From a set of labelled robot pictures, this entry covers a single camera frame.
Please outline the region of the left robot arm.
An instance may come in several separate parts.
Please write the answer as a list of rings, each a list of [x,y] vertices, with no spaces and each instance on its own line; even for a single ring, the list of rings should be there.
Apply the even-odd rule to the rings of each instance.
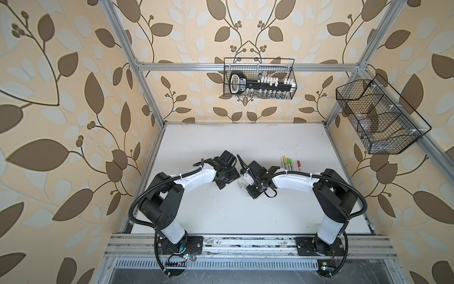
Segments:
[[[154,255],[167,277],[175,274],[160,260],[158,245],[162,245],[163,253],[170,257],[188,260],[191,255],[188,232],[176,220],[184,193],[212,182],[223,189],[240,177],[235,166],[236,157],[226,150],[220,156],[195,163],[195,168],[188,172],[173,176],[161,172],[132,202],[129,221],[154,230]]]

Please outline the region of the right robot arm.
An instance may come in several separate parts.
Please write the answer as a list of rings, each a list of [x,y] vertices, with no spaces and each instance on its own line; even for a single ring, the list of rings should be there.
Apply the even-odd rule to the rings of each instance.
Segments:
[[[249,182],[247,191],[256,199],[270,189],[293,189],[314,194],[323,213],[318,232],[313,238],[295,238],[299,256],[326,256],[331,264],[320,262],[317,273],[322,278],[334,277],[344,266],[349,243],[345,230],[355,217],[366,213],[368,204],[364,196],[344,181],[333,169],[322,173],[305,173],[272,166],[266,169],[253,161],[247,165],[237,156],[241,174]]]

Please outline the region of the black tool with sockets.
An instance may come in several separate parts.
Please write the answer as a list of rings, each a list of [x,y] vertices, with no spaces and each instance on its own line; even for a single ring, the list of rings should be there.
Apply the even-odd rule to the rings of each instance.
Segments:
[[[265,92],[271,93],[292,93],[296,90],[297,85],[293,79],[279,81],[279,78],[269,76],[259,76],[258,79],[249,79],[241,71],[233,71],[228,79],[229,92],[234,95],[253,94],[258,91],[259,94]]]

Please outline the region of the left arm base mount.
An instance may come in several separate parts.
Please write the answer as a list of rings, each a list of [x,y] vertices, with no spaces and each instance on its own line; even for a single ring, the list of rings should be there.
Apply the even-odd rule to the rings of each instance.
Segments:
[[[203,240],[201,235],[185,235],[177,244],[173,244],[168,238],[158,237],[157,248],[164,255],[199,255],[202,253]]]

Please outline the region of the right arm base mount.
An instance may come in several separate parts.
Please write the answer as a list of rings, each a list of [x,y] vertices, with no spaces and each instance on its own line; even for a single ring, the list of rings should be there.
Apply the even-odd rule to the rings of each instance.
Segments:
[[[340,257],[345,255],[346,246],[338,237],[333,244],[326,244],[316,237],[295,238],[299,256]]]

